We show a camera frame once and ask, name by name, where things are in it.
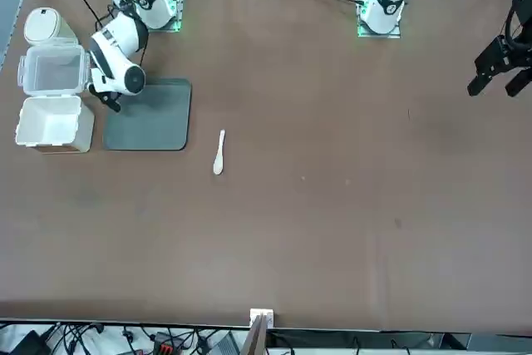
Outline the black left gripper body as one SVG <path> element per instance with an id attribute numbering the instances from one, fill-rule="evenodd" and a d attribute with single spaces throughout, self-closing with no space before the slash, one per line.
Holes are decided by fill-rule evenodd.
<path id="1" fill-rule="evenodd" d="M 520 33 L 516 36 L 511 27 L 514 17 L 519 22 Z M 504 61 L 508 67 L 528 66 L 531 54 L 531 0 L 512 0 L 503 31 Z"/>

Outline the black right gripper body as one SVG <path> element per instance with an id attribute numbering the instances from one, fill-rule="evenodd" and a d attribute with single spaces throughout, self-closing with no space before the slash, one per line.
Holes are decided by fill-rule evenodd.
<path id="1" fill-rule="evenodd" d="M 121 111 L 121 105 L 119 103 L 119 99 L 121 97 L 121 94 L 119 92 L 99 92 L 98 98 L 100 99 L 101 103 L 104 106 L 107 106 L 110 110 L 114 111 L 115 113 L 119 113 Z"/>

